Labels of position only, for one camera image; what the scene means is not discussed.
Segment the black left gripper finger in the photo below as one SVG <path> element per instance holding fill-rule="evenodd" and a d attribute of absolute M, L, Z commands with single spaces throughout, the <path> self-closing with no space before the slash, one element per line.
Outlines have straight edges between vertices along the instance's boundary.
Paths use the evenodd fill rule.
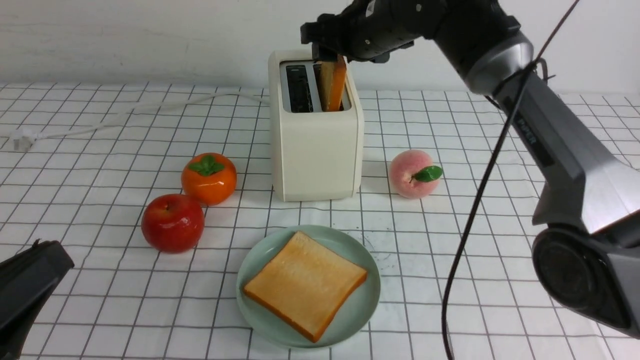
<path fill-rule="evenodd" d="M 0 265 L 0 349 L 21 351 L 46 301 L 74 262 L 57 240 L 36 240 Z"/>

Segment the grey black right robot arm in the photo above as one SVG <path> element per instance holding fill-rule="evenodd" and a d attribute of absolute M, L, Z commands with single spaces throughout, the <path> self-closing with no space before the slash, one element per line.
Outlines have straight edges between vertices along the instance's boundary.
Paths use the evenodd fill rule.
<path fill-rule="evenodd" d="M 542 287 L 572 312 L 639 337 L 639 173 L 534 73 L 532 43 L 496 0 L 355 0 L 301 28 L 315 60 L 386 63 L 432 40 L 474 94 L 506 116 L 545 179 L 532 223 Z"/>

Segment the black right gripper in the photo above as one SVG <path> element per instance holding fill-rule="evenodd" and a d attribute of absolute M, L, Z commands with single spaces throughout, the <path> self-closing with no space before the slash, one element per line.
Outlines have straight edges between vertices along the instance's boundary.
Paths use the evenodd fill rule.
<path fill-rule="evenodd" d="M 434 39 L 448 13 L 446 0 L 354 0 L 338 14 L 323 13 L 300 27 L 314 60 L 386 63 L 419 38 Z"/>

